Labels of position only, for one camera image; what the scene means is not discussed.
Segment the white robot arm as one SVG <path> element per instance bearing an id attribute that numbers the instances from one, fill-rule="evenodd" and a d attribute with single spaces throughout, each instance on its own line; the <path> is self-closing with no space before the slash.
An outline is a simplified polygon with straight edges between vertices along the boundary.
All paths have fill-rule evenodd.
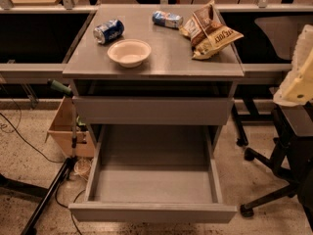
<path id="1" fill-rule="evenodd" d="M 273 101 L 286 107 L 305 105 L 313 99 L 313 25 L 306 24 L 299 34 L 291 65 Z"/>

